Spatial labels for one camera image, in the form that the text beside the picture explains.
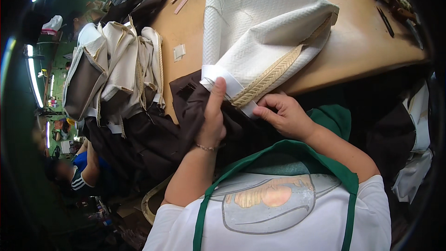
green apron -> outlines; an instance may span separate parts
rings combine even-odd
[[[325,126],[338,136],[348,140],[350,134],[350,112],[347,109],[338,105],[321,106],[319,109],[313,109],[309,113],[310,118],[316,123]],[[269,148],[266,148],[258,153],[254,153],[245,157],[231,165],[228,165],[223,171],[220,178],[211,185],[204,193],[204,199],[200,204],[198,211],[197,223],[195,225],[195,235],[193,237],[193,251],[201,250],[201,243],[203,237],[204,218],[206,214],[207,204],[214,192],[215,187],[225,180],[233,176],[235,173],[246,170],[248,166],[253,165],[255,161],[261,160],[265,154],[268,156],[277,154],[277,156],[286,155],[287,157],[294,157],[296,161],[303,163],[309,173],[320,173],[336,176],[343,184],[344,188],[350,193],[347,211],[347,224],[344,233],[344,241],[342,244],[342,251],[350,249],[351,236],[353,233],[354,223],[354,207],[356,203],[356,195],[358,193],[359,180],[356,173],[352,173],[346,166],[341,163],[325,157],[324,155],[316,153],[312,148],[303,142],[293,140],[282,140],[276,142]],[[280,170],[272,168],[278,174]]]

bracelet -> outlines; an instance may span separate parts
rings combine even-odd
[[[217,146],[217,147],[205,147],[204,145],[201,145],[201,144],[198,144],[198,143],[196,143],[195,145],[197,147],[203,149],[203,150],[206,150],[206,151],[214,151],[214,150],[218,150],[219,148],[224,147],[226,144],[224,143],[224,144],[222,144],[220,146]]]

wooden work table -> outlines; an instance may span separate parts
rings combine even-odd
[[[162,37],[165,112],[176,121],[169,82],[201,69],[203,13],[206,0],[189,0],[178,14],[168,0],[152,25]],[[289,95],[393,70],[428,60],[409,30],[380,6],[395,32],[387,32],[375,0],[329,0],[339,6],[339,16],[321,52],[280,89]],[[185,44],[186,55],[174,62],[173,48]]]

hand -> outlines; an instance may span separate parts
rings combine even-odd
[[[204,147],[217,147],[226,136],[226,128],[223,125],[221,105],[226,94],[226,81],[222,77],[215,80],[204,110],[204,124],[195,141]]]
[[[284,92],[266,94],[257,105],[253,114],[268,121],[287,138],[305,141],[316,129],[317,124],[309,118],[301,105]],[[267,107],[276,108],[277,114]]]

white t-shirt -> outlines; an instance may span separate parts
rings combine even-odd
[[[239,173],[212,194],[202,250],[341,250],[349,196],[333,176]],[[202,200],[162,205],[143,251],[192,250]],[[389,250],[390,243],[387,195],[376,175],[359,184],[350,250]]]

